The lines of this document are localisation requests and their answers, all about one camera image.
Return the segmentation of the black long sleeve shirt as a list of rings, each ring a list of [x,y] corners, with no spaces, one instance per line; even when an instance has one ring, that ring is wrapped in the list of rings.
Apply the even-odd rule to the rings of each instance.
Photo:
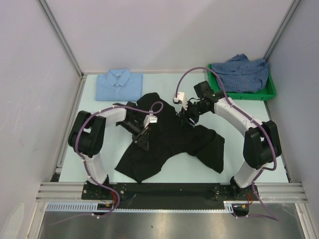
[[[180,153],[196,157],[218,173],[223,171],[225,139],[216,131],[202,125],[183,126],[175,108],[167,102],[157,117],[158,122],[150,126],[149,150],[131,143],[116,171],[141,183],[158,174],[167,160]]]

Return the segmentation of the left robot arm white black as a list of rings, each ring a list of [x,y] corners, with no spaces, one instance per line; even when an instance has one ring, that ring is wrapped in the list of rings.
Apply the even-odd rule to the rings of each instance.
[[[101,157],[106,127],[120,125],[132,134],[132,141],[139,148],[149,150],[150,121],[156,120],[154,115],[146,115],[142,122],[136,118],[138,110],[133,107],[115,105],[96,113],[80,111],[77,114],[68,144],[83,161],[88,181],[94,184],[93,194],[99,199],[109,196],[109,177]]]

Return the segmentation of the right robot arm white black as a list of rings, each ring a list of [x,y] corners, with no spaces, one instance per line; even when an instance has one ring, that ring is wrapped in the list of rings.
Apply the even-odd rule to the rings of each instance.
[[[276,159],[282,154],[277,125],[269,120],[262,121],[249,115],[224,92],[214,92],[207,81],[194,86],[197,101],[187,99],[184,92],[176,91],[173,102],[182,106],[179,116],[184,124],[195,126],[199,117],[211,112],[227,120],[244,137],[244,163],[230,180],[229,194],[236,200],[255,190],[252,183],[264,170],[274,171]]]

